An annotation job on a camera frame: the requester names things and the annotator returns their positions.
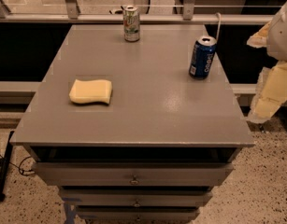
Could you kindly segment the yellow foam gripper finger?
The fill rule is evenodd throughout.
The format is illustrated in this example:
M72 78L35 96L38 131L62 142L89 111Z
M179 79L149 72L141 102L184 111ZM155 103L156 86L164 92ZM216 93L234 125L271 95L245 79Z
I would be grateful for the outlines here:
M279 61L272 68L264 67L255 90L247 120L262 124L270 120L287 101L287 62Z

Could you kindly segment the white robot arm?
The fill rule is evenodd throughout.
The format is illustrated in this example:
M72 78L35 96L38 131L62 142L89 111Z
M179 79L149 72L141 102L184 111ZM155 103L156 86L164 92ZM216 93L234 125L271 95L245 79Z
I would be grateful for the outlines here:
M248 121L260 124L270 120L287 101L287 2L247 45L266 48L267 55L277 60L272 68L262 69L251 101Z

